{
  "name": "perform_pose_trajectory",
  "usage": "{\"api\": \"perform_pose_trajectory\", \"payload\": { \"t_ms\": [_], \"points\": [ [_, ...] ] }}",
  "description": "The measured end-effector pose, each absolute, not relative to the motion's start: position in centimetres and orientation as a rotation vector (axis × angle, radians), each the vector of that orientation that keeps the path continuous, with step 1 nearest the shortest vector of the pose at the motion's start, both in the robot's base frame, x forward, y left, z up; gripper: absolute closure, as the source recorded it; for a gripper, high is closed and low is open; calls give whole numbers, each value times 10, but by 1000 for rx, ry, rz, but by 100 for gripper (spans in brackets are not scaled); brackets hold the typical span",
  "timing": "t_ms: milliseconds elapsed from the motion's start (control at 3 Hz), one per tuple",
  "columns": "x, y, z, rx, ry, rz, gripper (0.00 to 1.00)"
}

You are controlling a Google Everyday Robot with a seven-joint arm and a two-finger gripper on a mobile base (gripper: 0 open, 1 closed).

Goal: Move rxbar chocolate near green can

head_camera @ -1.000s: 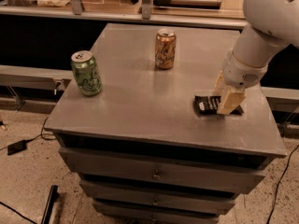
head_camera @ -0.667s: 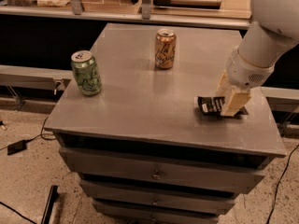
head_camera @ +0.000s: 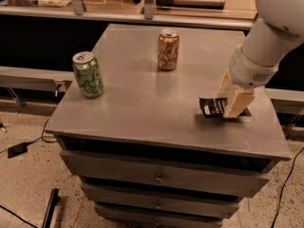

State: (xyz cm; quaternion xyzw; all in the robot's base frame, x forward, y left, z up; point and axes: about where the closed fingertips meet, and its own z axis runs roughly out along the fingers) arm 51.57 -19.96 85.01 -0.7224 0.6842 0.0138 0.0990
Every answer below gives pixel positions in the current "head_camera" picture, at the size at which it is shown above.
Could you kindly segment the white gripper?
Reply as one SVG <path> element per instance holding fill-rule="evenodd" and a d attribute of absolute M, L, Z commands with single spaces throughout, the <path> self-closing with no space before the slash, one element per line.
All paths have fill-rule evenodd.
<path fill-rule="evenodd" d="M 238 45 L 230 58 L 229 70 L 224 71 L 218 87 L 217 96 L 227 98 L 223 117 L 237 118 L 255 98 L 254 90 L 244 87 L 265 86 L 277 71 L 278 65 L 260 66 L 251 62 Z"/>

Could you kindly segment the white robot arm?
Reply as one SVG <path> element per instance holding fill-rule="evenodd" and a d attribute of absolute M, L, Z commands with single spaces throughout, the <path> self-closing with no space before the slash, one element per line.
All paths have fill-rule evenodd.
<path fill-rule="evenodd" d="M 218 89 L 225 118 L 236 118 L 277 73 L 281 60 L 304 42 L 304 0 L 256 0 L 257 19 L 229 61 Z"/>

